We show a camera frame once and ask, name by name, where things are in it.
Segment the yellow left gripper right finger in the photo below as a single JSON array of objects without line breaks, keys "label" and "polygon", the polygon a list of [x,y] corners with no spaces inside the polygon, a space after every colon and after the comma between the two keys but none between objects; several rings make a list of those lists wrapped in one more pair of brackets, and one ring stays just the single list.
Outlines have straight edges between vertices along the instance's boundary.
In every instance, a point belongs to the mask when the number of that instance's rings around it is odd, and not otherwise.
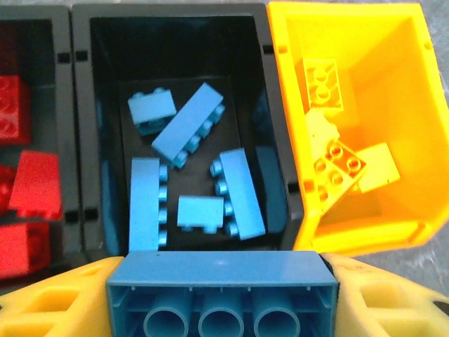
[{"label": "yellow left gripper right finger", "polygon": [[336,336],[447,336],[448,297],[353,258],[323,253],[340,283]]}]

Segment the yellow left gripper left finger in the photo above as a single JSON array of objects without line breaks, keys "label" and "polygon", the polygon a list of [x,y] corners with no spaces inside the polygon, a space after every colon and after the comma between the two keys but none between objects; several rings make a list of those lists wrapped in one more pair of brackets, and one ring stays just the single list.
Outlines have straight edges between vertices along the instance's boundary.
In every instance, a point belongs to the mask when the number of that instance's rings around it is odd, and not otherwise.
[{"label": "yellow left gripper left finger", "polygon": [[123,261],[109,257],[1,296],[2,336],[111,336],[106,281]]}]

